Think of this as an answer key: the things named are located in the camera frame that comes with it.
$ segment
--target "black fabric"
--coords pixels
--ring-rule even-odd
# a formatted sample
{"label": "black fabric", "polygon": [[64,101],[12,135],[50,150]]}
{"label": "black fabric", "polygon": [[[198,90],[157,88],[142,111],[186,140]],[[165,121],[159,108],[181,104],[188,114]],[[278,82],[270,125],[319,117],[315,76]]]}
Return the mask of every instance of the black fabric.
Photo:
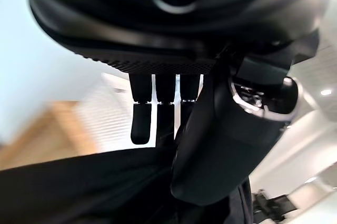
{"label": "black fabric", "polygon": [[253,223],[248,181],[207,207],[174,199],[174,155],[174,148],[133,149],[2,171],[0,222]]}

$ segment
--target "white wall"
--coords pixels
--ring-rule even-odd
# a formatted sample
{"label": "white wall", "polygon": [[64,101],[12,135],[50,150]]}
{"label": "white wall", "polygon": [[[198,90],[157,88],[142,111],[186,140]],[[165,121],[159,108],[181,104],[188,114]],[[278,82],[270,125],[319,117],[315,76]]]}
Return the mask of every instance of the white wall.
{"label": "white wall", "polygon": [[319,203],[290,220],[289,224],[336,224],[337,223],[337,191],[325,197]]}
{"label": "white wall", "polygon": [[27,0],[0,0],[0,141],[8,141],[49,100],[79,100],[100,73],[122,73],[52,41]]}
{"label": "white wall", "polygon": [[337,161],[336,124],[319,110],[297,121],[250,175],[252,191],[289,194]]}

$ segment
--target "wooden shelf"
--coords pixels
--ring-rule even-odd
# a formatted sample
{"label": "wooden shelf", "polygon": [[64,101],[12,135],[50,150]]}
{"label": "wooden shelf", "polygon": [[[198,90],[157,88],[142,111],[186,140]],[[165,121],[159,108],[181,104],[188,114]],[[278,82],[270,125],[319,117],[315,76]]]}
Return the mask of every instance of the wooden shelf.
{"label": "wooden shelf", "polygon": [[97,153],[72,111],[75,101],[49,105],[25,131],[0,150],[0,170]]}

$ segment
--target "black robotic finger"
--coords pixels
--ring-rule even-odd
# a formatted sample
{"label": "black robotic finger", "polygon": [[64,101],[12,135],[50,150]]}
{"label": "black robotic finger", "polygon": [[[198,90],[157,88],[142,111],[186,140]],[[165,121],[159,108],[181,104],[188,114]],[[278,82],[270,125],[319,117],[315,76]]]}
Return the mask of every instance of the black robotic finger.
{"label": "black robotic finger", "polygon": [[131,140],[134,144],[147,144],[150,139],[151,104],[134,104]]}
{"label": "black robotic finger", "polygon": [[175,75],[156,75],[157,106],[156,146],[174,144]]}
{"label": "black robotic finger", "polygon": [[131,140],[134,144],[147,144],[150,139],[152,79],[151,75],[129,74],[133,105]]}

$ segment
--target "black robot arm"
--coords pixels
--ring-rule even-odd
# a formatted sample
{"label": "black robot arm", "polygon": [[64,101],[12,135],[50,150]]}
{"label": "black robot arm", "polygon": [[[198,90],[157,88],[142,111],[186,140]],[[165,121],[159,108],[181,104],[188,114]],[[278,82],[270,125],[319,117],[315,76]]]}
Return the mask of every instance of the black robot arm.
{"label": "black robot arm", "polygon": [[296,115],[302,88],[287,74],[296,58],[315,55],[318,41],[314,32],[270,53],[247,53],[234,70],[223,51],[176,136],[176,198],[215,203],[253,171]]}

